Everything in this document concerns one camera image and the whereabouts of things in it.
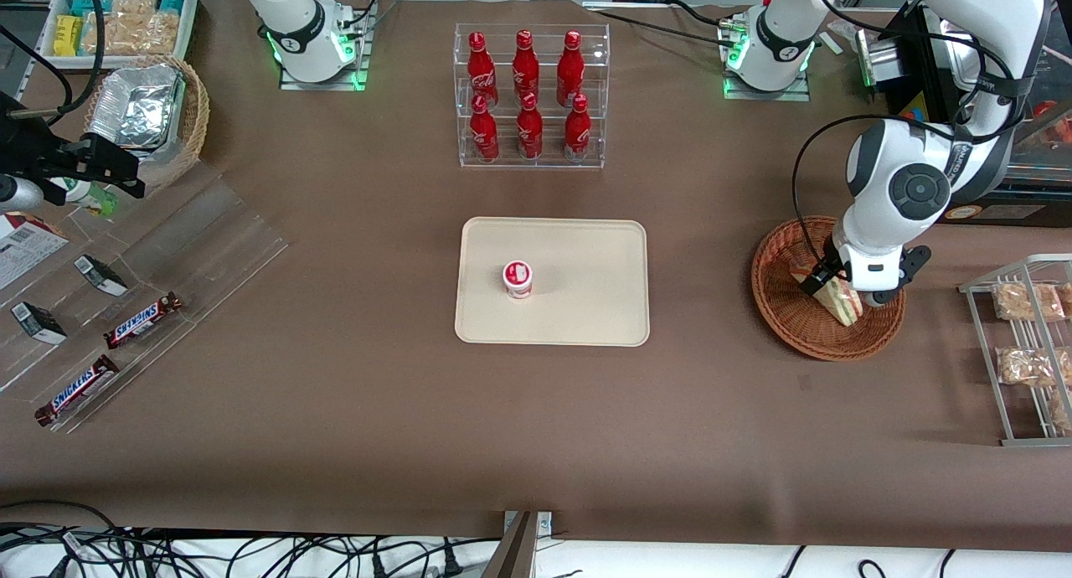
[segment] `coca-cola bottle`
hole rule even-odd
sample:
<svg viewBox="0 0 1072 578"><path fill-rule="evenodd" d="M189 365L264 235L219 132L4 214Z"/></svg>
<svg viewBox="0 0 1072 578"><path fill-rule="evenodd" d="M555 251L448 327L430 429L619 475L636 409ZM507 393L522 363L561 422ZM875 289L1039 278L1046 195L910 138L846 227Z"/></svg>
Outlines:
<svg viewBox="0 0 1072 578"><path fill-rule="evenodd" d="M488 55L487 43L483 33L470 33L470 81L473 84L473 93L483 97L488 102L488 109L493 109L498 104L498 89L495 88L495 62Z"/></svg>
<svg viewBox="0 0 1072 578"><path fill-rule="evenodd" d="M495 118L488 113L487 98L474 94L470 129L473 131L473 143L480 162L495 161L498 158L498 132L495 129Z"/></svg>
<svg viewBox="0 0 1072 578"><path fill-rule="evenodd" d="M589 98L582 93L574 97L574 110L566 116L566 161L581 163L589 151L589 131L592 117L589 116Z"/></svg>
<svg viewBox="0 0 1072 578"><path fill-rule="evenodd" d="M518 151L524 159L536 159L544 152L544 116L536 109L536 94L521 98L518 115Z"/></svg>
<svg viewBox="0 0 1072 578"><path fill-rule="evenodd" d="M518 98L535 93L539 101L539 60L533 51L533 33L528 29L518 32L518 51L513 55L513 91Z"/></svg>
<svg viewBox="0 0 1072 578"><path fill-rule="evenodd" d="M574 94L580 92L584 81L584 58L581 56L581 33L566 32L566 49L559 59L559 105L569 108Z"/></svg>

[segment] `clear acrylic shelf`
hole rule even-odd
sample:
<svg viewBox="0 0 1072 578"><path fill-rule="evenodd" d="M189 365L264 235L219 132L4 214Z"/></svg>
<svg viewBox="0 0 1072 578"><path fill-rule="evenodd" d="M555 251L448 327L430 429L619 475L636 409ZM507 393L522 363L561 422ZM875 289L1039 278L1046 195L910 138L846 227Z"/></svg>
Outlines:
<svg viewBox="0 0 1072 578"><path fill-rule="evenodd" d="M522 159L518 151L518 113L521 105L513 92L513 55L517 33L528 29L533 33L533 50L539 59L539 113L544 116L544 154L538 159ZM589 98L592 117L590 147L581 163L566 161L565 123L569 109L555 101L559 56L563 51L566 32L581 33L581 55L584 58L584 83L581 90ZM478 159L468 122L473 115L473 89L468 78L468 35L482 32L488 54L495 63L498 104L491 109L498 131L500 157L492 163ZM458 159L462 166L485 168L598 169L607 158L607 105L610 88L609 25L500 25L459 24L455 28L455 105L458 113Z"/></svg>
<svg viewBox="0 0 1072 578"><path fill-rule="evenodd" d="M27 421L102 354L120 369L77 411L49 426L54 431L75 430L286 247L206 163L145 199L120 203L109 219L76 210L58 220L69 242L0 288L0 396L26 402ZM126 293L113 297L91 285L75 269L80 254L109 265ZM107 350L105 332L168 292L182 300L181 310ZM26 335L11 314L23 300L51 312L66 340L49 345Z"/></svg>

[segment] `wicker basket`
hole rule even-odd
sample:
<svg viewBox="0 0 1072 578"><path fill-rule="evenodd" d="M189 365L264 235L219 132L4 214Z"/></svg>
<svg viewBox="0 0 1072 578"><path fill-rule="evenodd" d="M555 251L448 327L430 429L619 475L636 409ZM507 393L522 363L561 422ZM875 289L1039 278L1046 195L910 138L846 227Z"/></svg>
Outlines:
<svg viewBox="0 0 1072 578"><path fill-rule="evenodd" d="M822 249L836 221L808 217L804 222L816 249ZM814 264L796 220L775 227L759 243L751 264L751 293L771 329L792 347L820 360L859 360L889 345L905 318L905 293L881 308L865 306L862 317L846 327L804 294L789 273L792 266Z"/></svg>
<svg viewBox="0 0 1072 578"><path fill-rule="evenodd" d="M191 65L174 58L173 56L143 56L135 60L132 66L153 66L165 63L182 71L187 80L185 94L182 98L182 116L179 121L179 139L182 147L167 163L142 162L138 169L138 178L145 181L150 188L168 186L187 173L200 154L202 146L205 144L205 135L208 131L208 92L197 77ZM93 112L96 108L96 101L100 100L102 86L96 86L93 97L89 101L89 113L86 115L86 129L93 119Z"/></svg>

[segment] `snickers bar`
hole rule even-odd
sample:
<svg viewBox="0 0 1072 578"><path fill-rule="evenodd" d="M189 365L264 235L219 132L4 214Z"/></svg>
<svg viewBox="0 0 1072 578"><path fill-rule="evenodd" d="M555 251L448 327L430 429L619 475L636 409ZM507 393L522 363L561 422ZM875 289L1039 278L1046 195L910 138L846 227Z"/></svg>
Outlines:
<svg viewBox="0 0 1072 578"><path fill-rule="evenodd" d="M132 315L122 325L104 334L104 341L107 342L108 350L115 350L119 345L123 345L124 342L129 342L138 337L138 335L148 331L161 318L175 312L178 308L182 308L182 302L175 296L175 292L169 292L166 296L154 300L149 308Z"/></svg>
<svg viewBox="0 0 1072 578"><path fill-rule="evenodd" d="M42 426L51 425L59 417L76 411L85 399L104 387L104 384L110 382L117 373L119 369L115 361L102 354L73 384L63 388L51 402L38 409L33 413L33 418Z"/></svg>

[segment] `brown table surface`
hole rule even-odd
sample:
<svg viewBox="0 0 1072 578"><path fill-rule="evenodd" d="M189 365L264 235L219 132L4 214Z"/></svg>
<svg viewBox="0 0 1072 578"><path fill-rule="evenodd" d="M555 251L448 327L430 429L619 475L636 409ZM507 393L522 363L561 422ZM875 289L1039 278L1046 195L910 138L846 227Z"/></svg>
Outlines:
<svg viewBox="0 0 1072 578"><path fill-rule="evenodd" d="M124 525L490 535L503 509L539 508L577 538L1072 547L1072 451L997 446L954 291L1067 252L1068 232L927 232L935 260L904 329L866 361L805 359L754 307L747 265L792 217L796 150L828 120L878 108L850 51L816 51L812 102L728 102L711 44L610 21L607 168L463 171L456 21L606 17L570 2L403 2L376 31L366 92L298 93L277 90L249 2L203 2L203 155L291 247L72 435L0 396L0 498L76 500ZM681 12L629 14L712 33ZM58 97L34 71L24 101ZM815 144L805 211L847 207L862 128ZM459 341L460 234L477 216L638 220L651 339Z"/></svg>

